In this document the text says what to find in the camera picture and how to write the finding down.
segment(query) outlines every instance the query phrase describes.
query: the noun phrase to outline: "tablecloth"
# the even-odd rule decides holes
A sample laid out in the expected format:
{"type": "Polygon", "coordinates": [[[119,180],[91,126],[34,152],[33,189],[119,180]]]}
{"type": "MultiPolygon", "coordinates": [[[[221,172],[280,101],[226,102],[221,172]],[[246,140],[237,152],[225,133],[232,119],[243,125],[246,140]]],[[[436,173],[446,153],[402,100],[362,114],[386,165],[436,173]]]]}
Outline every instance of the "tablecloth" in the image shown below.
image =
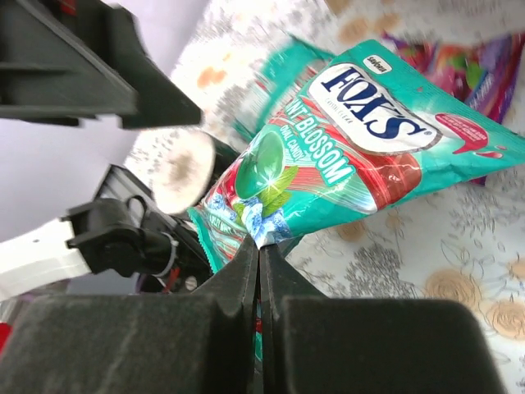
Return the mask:
{"type": "MultiPolygon", "coordinates": [[[[519,0],[327,1],[331,10],[321,0],[212,0],[171,75],[203,108],[204,123],[143,131],[126,166],[151,185],[170,147],[193,130],[242,149],[231,128],[235,109],[255,70],[288,33],[339,53],[382,30],[469,44],[525,29],[519,0]]],[[[524,95],[522,66],[505,120],[519,134],[525,134],[524,95]]],[[[288,261],[329,296],[461,302],[479,321],[508,391],[525,393],[524,191],[525,167],[499,172],[486,188],[454,186],[305,236],[288,261]]]]}

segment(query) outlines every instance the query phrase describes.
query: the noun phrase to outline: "green candy illustration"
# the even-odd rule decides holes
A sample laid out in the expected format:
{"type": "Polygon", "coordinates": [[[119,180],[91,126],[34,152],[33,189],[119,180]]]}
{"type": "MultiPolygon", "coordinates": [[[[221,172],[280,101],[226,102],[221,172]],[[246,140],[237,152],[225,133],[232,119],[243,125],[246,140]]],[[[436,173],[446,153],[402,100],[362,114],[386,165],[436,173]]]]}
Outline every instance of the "green candy illustration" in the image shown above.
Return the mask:
{"type": "Polygon", "coordinates": [[[247,152],[235,179],[241,199],[251,199],[279,179],[285,167],[285,146],[277,133],[269,132],[247,152]]]}

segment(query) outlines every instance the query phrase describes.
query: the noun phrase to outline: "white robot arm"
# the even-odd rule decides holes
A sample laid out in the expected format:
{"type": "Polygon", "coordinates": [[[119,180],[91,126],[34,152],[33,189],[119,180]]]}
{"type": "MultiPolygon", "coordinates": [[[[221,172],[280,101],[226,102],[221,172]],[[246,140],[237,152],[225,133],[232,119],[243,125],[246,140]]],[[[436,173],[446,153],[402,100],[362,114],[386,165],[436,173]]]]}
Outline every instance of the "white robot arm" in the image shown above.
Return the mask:
{"type": "Polygon", "coordinates": [[[67,246],[74,237],[71,222],[57,218],[0,243],[0,301],[91,273],[80,250],[67,246]]]}

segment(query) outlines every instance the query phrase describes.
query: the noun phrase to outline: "teal candy bag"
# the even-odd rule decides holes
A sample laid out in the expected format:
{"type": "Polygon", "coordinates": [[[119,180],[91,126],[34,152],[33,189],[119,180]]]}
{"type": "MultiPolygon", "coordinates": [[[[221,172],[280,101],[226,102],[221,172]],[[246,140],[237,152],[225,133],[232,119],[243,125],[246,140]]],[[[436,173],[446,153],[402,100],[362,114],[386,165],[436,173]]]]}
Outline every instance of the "teal candy bag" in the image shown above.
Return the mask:
{"type": "Polygon", "coordinates": [[[259,248],[525,162],[525,140],[378,42],[336,57],[258,133],[190,216],[214,271],[259,248]]]}
{"type": "Polygon", "coordinates": [[[334,57],[300,39],[274,52],[255,76],[255,81],[235,115],[234,128],[251,141],[267,121],[334,57]]]}

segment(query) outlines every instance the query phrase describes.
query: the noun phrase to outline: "fox's candy bag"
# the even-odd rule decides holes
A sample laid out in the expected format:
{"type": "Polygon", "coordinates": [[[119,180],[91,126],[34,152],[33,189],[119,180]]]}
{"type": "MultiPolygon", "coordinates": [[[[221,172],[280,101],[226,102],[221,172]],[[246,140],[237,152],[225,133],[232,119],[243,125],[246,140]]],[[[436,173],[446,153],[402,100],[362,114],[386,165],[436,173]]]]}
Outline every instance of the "fox's candy bag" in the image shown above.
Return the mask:
{"type": "MultiPolygon", "coordinates": [[[[525,34],[507,34],[471,47],[409,44],[388,34],[384,38],[432,84],[493,121],[504,120],[514,96],[525,34]]],[[[474,181],[485,184],[485,177],[474,181]]]]}
{"type": "Polygon", "coordinates": [[[214,269],[260,248],[525,162],[525,140],[376,41],[336,57],[190,215],[214,269]]]}
{"type": "Polygon", "coordinates": [[[255,76],[235,114],[234,128],[251,141],[266,122],[334,57],[333,54],[290,37],[272,53],[255,76]]]}

